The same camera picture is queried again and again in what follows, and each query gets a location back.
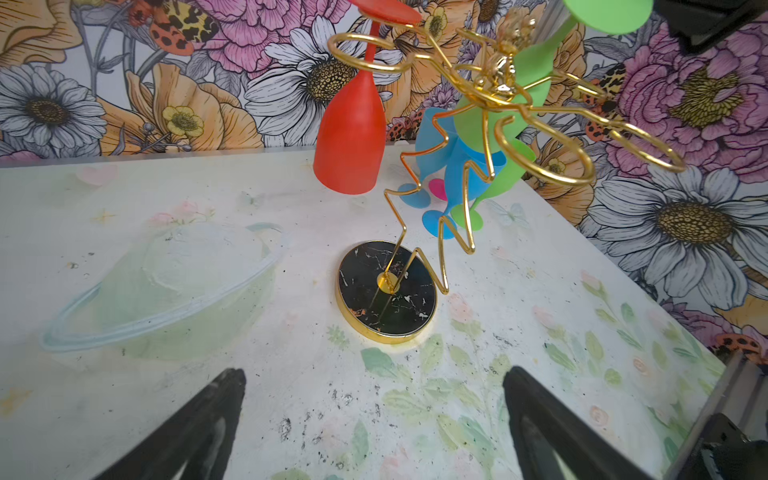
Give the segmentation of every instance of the gold wire wine glass holder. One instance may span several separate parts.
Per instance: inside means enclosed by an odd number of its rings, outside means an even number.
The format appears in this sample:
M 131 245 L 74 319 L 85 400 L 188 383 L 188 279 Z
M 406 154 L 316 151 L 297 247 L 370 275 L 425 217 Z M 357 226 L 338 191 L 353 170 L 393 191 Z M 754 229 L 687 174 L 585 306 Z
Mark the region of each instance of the gold wire wine glass holder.
M 553 70 L 549 75 L 538 79 L 530 84 L 521 86 L 516 81 L 515 75 L 515 56 L 523 48 L 528 47 L 531 44 L 530 38 L 534 21 L 524 22 L 523 14 L 520 11 L 510 11 L 505 24 L 506 29 L 500 28 L 498 33 L 498 40 L 494 40 L 484 35 L 480 35 L 476 32 L 470 31 L 467 28 L 457 28 L 456 32 L 463 38 L 467 38 L 470 41 L 481 45 L 481 50 L 485 56 L 483 65 L 471 65 L 471 64 L 452 64 L 446 57 L 445 53 L 440 48 L 438 42 L 431 35 L 427 28 L 423 28 L 419 25 L 410 24 L 396 24 L 388 22 L 382 18 L 377 18 L 368 12 L 364 12 L 363 15 L 373 22 L 378 22 L 381 25 L 388 25 L 393 28 L 405 28 L 407 31 L 412 31 L 414 34 L 422 36 L 426 39 L 428 47 L 434 49 L 437 55 L 429 55 L 424 53 L 418 53 L 415 51 L 409 52 L 405 59 L 397 65 L 382 65 L 366 61 L 362 58 L 353 57 L 343 52 L 339 45 L 343 41 L 363 41 L 370 44 L 374 44 L 377 47 L 392 50 L 395 49 L 393 42 L 385 40 L 384 38 L 364 35 L 355 32 L 339 33 L 332 36 L 328 40 L 328 47 L 331 54 L 344 64 L 358 68 L 359 70 L 370 71 L 374 73 L 384 74 L 397 74 L 403 73 L 410 69 L 417 60 L 427 61 L 431 64 L 440 74 L 445 77 L 464 97 L 468 100 L 468 104 L 456 108 L 451 111 L 440 112 L 434 115 L 432 124 L 435 129 L 442 135 L 442 142 L 434 147 L 428 148 L 423 151 L 415 152 L 402 152 L 400 154 L 400 161 L 403 167 L 408 171 L 410 177 L 415 183 L 415 188 L 406 191 L 397 191 L 392 189 L 384 190 L 384 198 L 386 199 L 392 212 L 397 217 L 397 220 L 402 226 L 402 232 L 394 246 L 394 252 L 389 257 L 389 262 L 386 264 L 383 276 L 380 278 L 383 281 L 379 281 L 381 290 L 385 293 L 394 293 L 398 291 L 398 288 L 403 281 L 406 272 L 408 272 L 413 260 L 416 256 L 424 263 L 429 276 L 435 283 L 441 293 L 447 294 L 449 292 L 448 275 L 445 270 L 445 252 L 443 249 L 443 240 L 445 228 L 448 228 L 458 241 L 462 250 L 465 253 L 471 255 L 475 252 L 475 237 L 472 231 L 472 222 L 469 214 L 469 201 L 468 201 L 468 182 L 470 171 L 474 171 L 475 174 L 485 183 L 490 184 L 495 178 L 496 173 L 494 171 L 494 165 L 492 163 L 492 153 L 489 140 L 489 125 L 488 125 L 488 113 L 489 112 L 506 112 L 510 113 L 509 116 L 496 121 L 493 134 L 499 147 L 504 154 L 512 159 L 517 165 L 524 168 L 526 171 L 541 178 L 545 181 L 554 182 L 556 184 L 568 185 L 568 186 L 580 186 L 591 183 L 595 179 L 594 162 L 590 158 L 589 154 L 584 151 L 580 142 L 567 136 L 565 133 L 556 130 L 555 128 L 547 125 L 546 123 L 538 119 L 539 114 L 577 114 L 587 118 L 589 121 L 599 124 L 605 127 L 609 136 L 619 143 L 622 147 L 629 150 L 633 155 L 639 157 L 641 160 L 652 163 L 663 169 L 680 173 L 685 170 L 685 163 L 668 145 L 662 140 L 648 134 L 646 131 L 639 127 L 628 124 L 624 121 L 612 120 L 602 117 L 587 108 L 579 107 L 554 107 L 534 106 L 533 98 L 528 92 L 533 87 L 546 83 L 547 81 L 561 78 L 566 79 L 575 84 L 575 87 L 583 94 L 596 97 L 598 100 L 604 100 L 607 97 L 605 91 L 597 85 L 591 84 L 582 78 L 579 78 L 573 74 Z M 490 55 L 486 55 L 486 51 L 489 49 L 492 52 Z M 471 71 L 475 75 L 474 80 L 469 80 L 460 75 L 460 71 Z M 395 275 L 390 273 L 392 264 L 397 256 L 399 248 L 402 246 L 402 242 L 406 237 L 407 226 L 406 222 L 401 217 L 395 204 L 392 202 L 391 196 L 403 197 L 406 195 L 416 194 L 422 189 L 419 176 L 414 173 L 413 169 L 406 161 L 407 157 L 417 157 L 419 155 L 428 155 L 444 148 L 449 143 L 449 136 L 445 129 L 438 123 L 438 120 L 452 117 L 469 111 L 473 108 L 482 109 L 482 146 L 485 154 L 485 166 L 488 173 L 485 173 L 482 168 L 473 160 L 467 160 L 464 163 L 462 170 L 462 206 L 464 210 L 464 221 L 466 225 L 466 239 L 459 234 L 454 223 L 448 218 L 447 215 L 442 215 L 439 218 L 438 223 L 438 255 L 440 261 L 440 276 L 435 273 L 432 265 L 429 263 L 426 255 L 420 247 L 416 247 L 410 254 L 405 266 L 400 270 L 399 274 Z M 520 118 L 528 125 L 536 127 L 538 130 L 549 134 L 554 140 L 564 145 L 568 150 L 575 152 L 579 161 L 583 165 L 583 173 L 580 177 L 568 177 L 559 173 L 547 170 L 546 168 L 531 162 L 522 153 L 515 150 L 515 148 L 506 139 L 504 133 L 504 126 L 515 121 L 514 113 L 519 114 Z M 630 141 L 631 136 L 634 135 L 647 143 L 653 145 L 662 154 L 670 159 L 670 162 L 666 162 L 659 157 L 656 157 L 642 149 L 636 144 Z M 358 331 L 363 333 L 358 326 L 353 325 Z

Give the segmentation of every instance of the wall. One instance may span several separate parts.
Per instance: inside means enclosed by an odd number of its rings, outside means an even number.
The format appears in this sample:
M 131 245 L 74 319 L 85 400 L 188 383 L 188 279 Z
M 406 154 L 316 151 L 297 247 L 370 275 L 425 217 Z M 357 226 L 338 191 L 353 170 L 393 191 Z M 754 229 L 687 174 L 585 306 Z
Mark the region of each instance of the wall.
M 541 0 L 407 2 L 459 62 L 475 61 L 478 47 L 455 35 L 457 27 L 493 36 L 513 4 L 535 17 L 544 8 Z M 173 55 L 158 48 L 150 22 L 136 21 L 143 13 L 163 23 L 163 10 L 148 5 L 0 5 L 0 163 L 311 145 L 330 99 L 355 74 L 333 60 L 326 41 L 368 28 L 346 0 L 197 0 L 197 23 L 184 28 L 198 28 L 196 39 L 205 41 L 191 55 L 186 45 Z M 385 63 L 431 51 L 399 29 L 382 33 L 399 49 L 378 53 Z M 344 48 L 363 54 L 362 45 Z M 584 103 L 556 82 L 548 103 L 628 120 L 691 168 L 676 177 L 649 171 L 599 127 L 550 115 L 550 124 L 587 145 L 598 179 L 576 188 L 525 179 L 706 345 L 741 346 L 756 361 L 768 352 L 760 333 L 768 333 L 767 48 L 767 17 L 691 57 L 658 18 L 620 38 L 575 29 L 556 66 L 601 83 L 611 97 Z M 423 108 L 458 101 L 427 65 L 376 75 L 376 84 L 390 141 L 413 139 Z M 527 129 L 521 139 L 549 169 L 579 174 L 574 155 L 544 135 Z

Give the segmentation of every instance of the painted table surface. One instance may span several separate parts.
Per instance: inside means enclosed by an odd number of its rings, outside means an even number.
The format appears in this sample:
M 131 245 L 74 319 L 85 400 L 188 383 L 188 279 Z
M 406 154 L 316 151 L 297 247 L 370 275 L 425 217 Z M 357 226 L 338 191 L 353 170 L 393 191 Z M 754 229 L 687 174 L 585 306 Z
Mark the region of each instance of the painted table surface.
M 0 170 L 3 477 L 90 478 L 234 366 L 247 387 L 228 478 L 520 478 L 501 390 L 513 365 L 661 477 L 723 367 L 522 182 L 495 199 L 506 216 L 479 207 L 475 255 L 446 244 L 451 294 L 428 331 L 382 346 L 342 318 L 343 254 L 399 232 L 382 195 L 406 180 L 399 148 L 358 197 L 323 187 L 312 151 Z M 406 246 L 436 264 L 423 210 L 396 201 Z M 290 236 L 235 339 L 206 351 L 190 332 L 179 359 L 41 348 L 138 237 L 192 219 Z

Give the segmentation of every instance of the gold ring holder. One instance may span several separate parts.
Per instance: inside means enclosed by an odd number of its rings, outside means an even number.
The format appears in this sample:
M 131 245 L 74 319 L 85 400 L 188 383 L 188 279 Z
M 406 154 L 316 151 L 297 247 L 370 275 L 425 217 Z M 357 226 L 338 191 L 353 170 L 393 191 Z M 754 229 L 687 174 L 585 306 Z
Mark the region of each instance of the gold ring holder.
M 677 155 L 677 153 L 675 153 L 668 145 L 666 145 L 660 139 L 648 134 L 646 131 L 632 124 L 604 118 L 598 114 L 595 114 L 593 111 L 589 111 L 586 108 L 534 106 L 533 99 L 531 98 L 528 90 L 556 78 L 564 78 L 569 80 L 575 84 L 575 87 L 579 91 L 583 92 L 584 94 L 594 96 L 597 99 L 604 100 L 607 97 L 607 94 L 597 85 L 591 84 L 573 74 L 557 70 L 553 70 L 550 75 L 546 75 L 543 78 L 540 78 L 537 81 L 534 81 L 525 86 L 517 84 L 514 75 L 514 56 L 520 50 L 530 45 L 530 33 L 533 27 L 533 22 L 521 25 L 521 16 L 518 17 L 518 24 L 515 24 L 518 25 L 516 29 L 507 31 L 506 33 L 500 30 L 499 40 L 487 38 L 484 35 L 480 35 L 479 33 L 470 31 L 466 28 L 458 28 L 456 30 L 457 33 L 463 38 L 467 38 L 470 41 L 480 44 L 481 46 L 490 47 L 490 49 L 494 52 L 494 57 L 492 57 L 492 59 L 497 59 L 499 65 L 501 65 L 503 61 L 508 62 L 508 67 L 506 70 L 499 72 L 489 69 L 488 64 L 493 65 L 490 61 L 486 66 L 483 67 L 468 64 L 453 65 L 445 56 L 445 53 L 441 50 L 437 41 L 435 41 L 430 32 L 420 26 L 393 24 L 382 20 L 381 18 L 376 18 L 368 13 L 365 13 L 364 15 L 367 18 L 370 18 L 372 21 L 378 22 L 382 25 L 389 25 L 392 27 L 405 27 L 406 30 L 413 31 L 417 35 L 423 36 L 426 39 L 427 44 L 434 48 L 436 55 L 426 55 L 411 52 L 408 53 L 406 58 L 397 65 L 376 64 L 371 61 L 366 61 L 364 59 L 356 58 L 344 53 L 339 49 L 339 44 L 341 44 L 343 41 L 364 41 L 374 44 L 380 48 L 392 50 L 395 48 L 395 45 L 392 42 L 371 35 L 363 35 L 358 33 L 339 33 L 331 37 L 328 41 L 329 50 L 334 57 L 347 65 L 358 68 L 359 70 L 387 74 L 403 73 L 404 71 L 407 71 L 409 68 L 411 68 L 417 59 L 421 59 L 432 64 L 432 66 L 434 66 L 434 68 L 439 71 L 443 77 L 450 81 L 451 84 L 460 93 L 462 93 L 469 102 L 469 104 L 464 107 L 434 115 L 432 124 L 443 137 L 441 143 L 423 151 L 402 152 L 400 154 L 400 161 L 413 179 L 415 188 L 407 191 L 397 191 L 389 188 L 384 190 L 384 198 L 389 204 L 389 207 L 392 209 L 392 212 L 395 214 L 395 217 L 397 217 L 397 220 L 402 227 L 402 231 L 397 242 L 394 244 L 394 247 L 391 249 L 392 252 L 388 254 L 389 261 L 386 262 L 386 266 L 383 268 L 383 272 L 379 274 L 379 286 L 383 293 L 397 292 L 401 287 L 403 280 L 408 277 L 414 262 L 417 262 L 419 265 L 423 265 L 426 272 L 429 274 L 429 279 L 434 283 L 434 285 L 437 287 L 437 289 L 440 290 L 441 293 L 447 294 L 449 292 L 448 275 L 445 271 L 445 251 L 443 249 L 445 228 L 448 228 L 448 230 L 453 233 L 456 241 L 465 253 L 471 255 L 475 252 L 475 236 L 474 232 L 472 231 L 472 222 L 470 221 L 469 216 L 468 182 L 471 171 L 487 184 L 490 184 L 496 177 L 496 172 L 492 163 L 492 153 L 488 136 L 489 111 L 508 111 L 510 113 L 509 116 L 496 121 L 493 128 L 494 139 L 496 139 L 499 147 L 505 153 L 505 155 L 512 159 L 512 161 L 514 161 L 517 165 L 524 168 L 526 171 L 530 172 L 536 177 L 546 181 L 554 182 L 556 184 L 579 186 L 591 183 L 595 179 L 594 162 L 592 161 L 591 157 L 584 151 L 579 142 L 552 128 L 546 123 L 538 120 L 539 114 L 581 115 L 596 124 L 610 129 L 609 135 L 611 138 L 618 142 L 622 147 L 627 148 L 632 154 L 639 157 L 640 159 L 652 164 L 656 164 L 658 167 L 676 173 L 680 173 L 686 168 L 685 163 L 680 158 L 680 156 Z M 510 11 L 508 14 L 508 20 L 510 17 L 512 17 L 514 21 L 515 15 L 519 14 L 514 11 Z M 459 74 L 460 71 L 472 71 L 478 74 L 478 77 L 474 81 L 470 81 L 462 77 Z M 518 96 L 522 97 L 523 102 L 515 101 L 518 99 Z M 464 163 L 462 170 L 462 206 L 464 210 L 464 221 L 467 230 L 466 238 L 459 234 L 456 226 L 448 218 L 448 216 L 443 215 L 440 217 L 438 225 L 438 256 L 440 262 L 439 275 L 432 268 L 432 265 L 429 263 L 426 255 L 419 247 L 416 247 L 409 255 L 407 255 L 407 260 L 404 263 L 402 262 L 402 259 L 396 261 L 396 258 L 398 258 L 402 253 L 401 249 L 405 250 L 402 248 L 402 242 L 406 237 L 408 228 L 406 226 L 406 222 L 400 216 L 400 213 L 395 207 L 395 204 L 392 202 L 392 196 L 403 197 L 406 195 L 415 194 L 422 189 L 419 176 L 416 175 L 413 169 L 408 165 L 406 158 L 431 154 L 440 150 L 441 148 L 444 148 L 449 143 L 449 136 L 445 129 L 443 129 L 442 126 L 438 123 L 438 120 L 464 113 L 473 108 L 482 109 L 482 146 L 483 152 L 485 154 L 485 167 L 488 173 L 485 173 L 482 168 L 472 160 Z M 584 166 L 584 171 L 581 177 L 568 177 L 551 172 L 542 166 L 529 161 L 520 152 L 515 150 L 504 134 L 504 126 L 519 119 L 522 119 L 526 124 L 536 127 L 540 131 L 551 135 L 552 138 L 563 144 L 568 150 L 575 152 L 579 161 Z M 644 150 L 641 150 L 636 144 L 630 142 L 629 138 L 625 137 L 624 134 L 634 135 L 640 138 L 642 141 L 649 143 L 661 151 L 662 154 L 667 156 L 670 159 L 670 162 L 661 160 L 660 158 L 655 157 L 654 155 Z M 337 289 L 336 295 L 337 299 L 339 300 L 339 307 L 342 309 L 345 318 L 347 318 L 349 323 L 358 332 L 361 332 L 364 336 L 370 339 L 384 343 L 399 343 L 413 338 L 419 332 L 419 329 L 417 329 L 415 332 L 402 334 L 395 337 L 381 334 L 381 332 L 376 332 L 375 328 L 366 326 L 362 323 L 362 321 L 359 320 L 359 310 L 354 310 L 349 306 L 345 299 L 343 299 L 343 295 L 339 289 Z

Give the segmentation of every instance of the white daisy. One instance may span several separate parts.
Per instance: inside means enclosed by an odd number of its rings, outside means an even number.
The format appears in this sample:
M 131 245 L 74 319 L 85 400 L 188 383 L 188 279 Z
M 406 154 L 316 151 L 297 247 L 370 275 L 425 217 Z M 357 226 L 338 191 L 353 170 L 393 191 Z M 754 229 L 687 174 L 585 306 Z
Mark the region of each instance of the white daisy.
M 589 209 L 594 228 L 583 231 L 620 257 L 623 270 L 644 269 L 645 281 L 670 296 L 698 288 L 716 308 L 741 305 L 758 285 L 739 264 L 768 276 L 768 201 L 734 200 L 739 178 L 728 168 L 704 178 L 696 167 L 649 170 L 650 181 L 613 177 L 595 188 L 602 205 Z
M 480 0 L 477 32 L 489 38 L 496 38 L 498 22 L 507 15 L 515 0 Z
M 358 31 L 368 31 L 370 20 Z M 317 140 L 320 120 L 331 99 L 352 80 L 357 70 L 336 60 L 328 50 L 328 39 L 336 34 L 333 24 L 318 17 L 312 24 L 312 35 L 301 28 L 290 32 L 290 44 L 272 43 L 264 51 L 280 63 L 248 84 L 245 109 L 256 119 L 264 144 L 277 146 L 312 145 Z M 344 53 L 362 58 L 366 43 L 345 41 L 339 45 Z M 381 50 L 375 59 L 386 65 L 402 60 L 399 50 Z M 377 85 L 388 85 L 399 74 L 373 74 Z M 382 100 L 392 97 L 382 92 Z
M 0 70 L 0 130 L 28 144 L 80 148 L 107 133 L 103 107 L 57 71 L 22 65 Z

